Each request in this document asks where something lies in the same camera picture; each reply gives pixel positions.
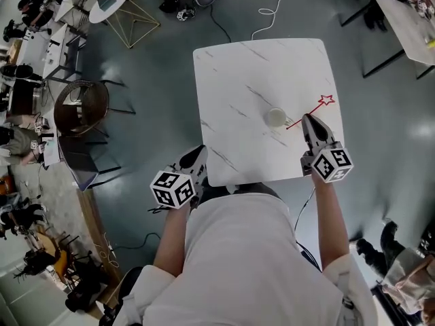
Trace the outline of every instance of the red star drawing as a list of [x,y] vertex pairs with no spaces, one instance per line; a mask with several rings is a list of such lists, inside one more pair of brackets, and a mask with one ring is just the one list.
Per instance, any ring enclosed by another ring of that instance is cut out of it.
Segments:
[[330,103],[335,103],[335,100],[332,99],[332,94],[331,95],[322,95],[321,99],[318,101],[318,103],[325,104],[326,106],[328,106],[328,104],[330,104]]
[[[321,95],[321,98],[319,101],[317,101],[318,106],[316,106],[313,110],[311,110],[309,113],[313,113],[314,111],[316,111],[317,109],[319,109],[322,105],[328,106],[330,103],[335,103],[335,100],[332,99],[332,94],[331,95]],[[300,123],[302,121],[302,118],[300,120],[298,120],[297,122],[294,122],[291,126],[287,127],[286,129],[290,129],[291,127],[297,125],[298,123]]]

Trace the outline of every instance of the metal chair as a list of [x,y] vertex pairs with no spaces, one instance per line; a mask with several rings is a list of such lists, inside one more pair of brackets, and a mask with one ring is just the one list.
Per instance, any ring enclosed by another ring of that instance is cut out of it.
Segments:
[[[62,135],[78,137],[91,129],[95,129],[109,137],[96,128],[108,111],[136,114],[134,111],[109,108],[109,91],[105,86],[107,82],[123,86],[123,84],[109,80],[91,82],[79,79],[64,88],[54,104],[54,123]],[[67,97],[76,90],[80,91],[78,105],[65,104]]]
[[78,138],[59,137],[59,148],[63,155],[63,160],[68,166],[75,182],[80,191],[84,192],[88,188],[103,185],[111,180],[106,180],[99,183],[94,183],[95,179],[102,174],[110,173],[121,169],[120,166],[99,171],[94,163],[89,150],[83,142]]

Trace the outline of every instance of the white marble table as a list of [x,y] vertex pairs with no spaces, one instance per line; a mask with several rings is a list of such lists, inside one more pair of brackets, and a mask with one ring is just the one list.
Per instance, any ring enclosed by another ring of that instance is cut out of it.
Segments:
[[435,39],[435,18],[430,21],[419,16],[409,4],[397,0],[376,0],[389,25],[402,45],[402,50],[385,62],[363,75],[364,78],[380,71],[399,57],[406,56],[416,62],[429,65],[429,69],[417,76],[417,79],[427,75],[435,65],[435,48],[428,48],[426,43]]
[[269,128],[264,116],[282,108],[297,122],[314,115],[344,143],[340,106],[324,44],[318,39],[267,39],[194,51],[196,89],[212,186],[302,176],[308,149],[301,124]]
[[115,3],[107,10],[103,11],[98,3],[94,4],[94,7],[89,13],[89,22],[96,24],[108,19],[112,14],[120,9],[127,0],[116,0]]

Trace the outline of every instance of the white round table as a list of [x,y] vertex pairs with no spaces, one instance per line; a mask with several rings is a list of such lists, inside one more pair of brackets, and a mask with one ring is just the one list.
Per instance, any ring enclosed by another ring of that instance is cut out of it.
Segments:
[[114,14],[127,0],[116,0],[116,2],[110,6],[107,10],[103,11],[98,2],[94,4],[89,12],[89,21],[93,24],[101,23]]

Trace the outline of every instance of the brown chair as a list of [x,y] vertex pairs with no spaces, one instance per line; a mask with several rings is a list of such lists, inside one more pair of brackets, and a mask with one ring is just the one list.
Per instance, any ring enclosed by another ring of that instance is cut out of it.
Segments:
[[[123,86],[108,80],[91,82],[79,79],[71,82],[59,94],[54,104],[54,123],[62,135],[78,137],[91,129],[95,129],[107,136],[96,127],[104,119],[108,111],[136,114],[134,111],[109,108],[109,91],[105,86],[106,82]],[[77,100],[79,104],[65,104],[67,97],[76,90],[80,92]]]

